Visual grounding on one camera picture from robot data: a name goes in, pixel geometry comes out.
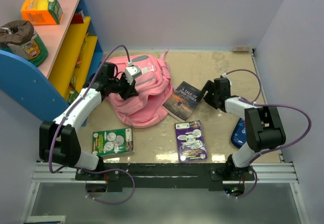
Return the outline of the dark novel Two Cities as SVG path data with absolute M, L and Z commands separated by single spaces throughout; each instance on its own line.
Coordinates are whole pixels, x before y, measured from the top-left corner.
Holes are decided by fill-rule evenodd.
M 163 108 L 175 119 L 185 122 L 200 102 L 201 90 L 183 81 L 163 104 Z

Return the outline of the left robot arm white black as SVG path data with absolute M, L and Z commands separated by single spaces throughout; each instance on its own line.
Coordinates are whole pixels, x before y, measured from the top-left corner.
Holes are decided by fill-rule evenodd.
M 55 172 L 52 164 L 57 163 L 61 167 L 87 169 L 87 174 L 94 180 L 104 176 L 102 160 L 81 149 L 77 132 L 89 114 L 111 93 L 119 94 L 123 99 L 137 96 L 135 79 L 141 74 L 141 69 L 132 62 L 128 62 L 121 72 L 113 63 L 101 63 L 76 100 L 53 121 L 42 122 L 39 128 L 39 157 L 48 162 L 51 173 Z

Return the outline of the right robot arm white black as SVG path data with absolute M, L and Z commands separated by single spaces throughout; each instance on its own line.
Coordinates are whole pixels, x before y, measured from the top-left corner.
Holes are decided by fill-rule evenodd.
M 286 134 L 276 106 L 257 106 L 231 94 L 230 80 L 224 77 L 208 80 L 199 95 L 208 105 L 245 121 L 246 143 L 231 154 L 222 177 L 237 180 L 250 164 L 266 150 L 273 150 L 286 142 Z

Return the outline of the pink student backpack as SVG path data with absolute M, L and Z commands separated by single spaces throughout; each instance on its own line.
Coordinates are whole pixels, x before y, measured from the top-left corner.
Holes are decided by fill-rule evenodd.
M 110 94 L 110 103 L 119 120 L 134 128 L 151 127 L 167 116 L 163 104 L 172 95 L 170 67 L 165 61 L 168 52 L 160 57 L 152 55 L 130 56 L 134 65 L 141 69 L 142 75 L 135 79 L 138 95 L 123 100 L 119 94 Z

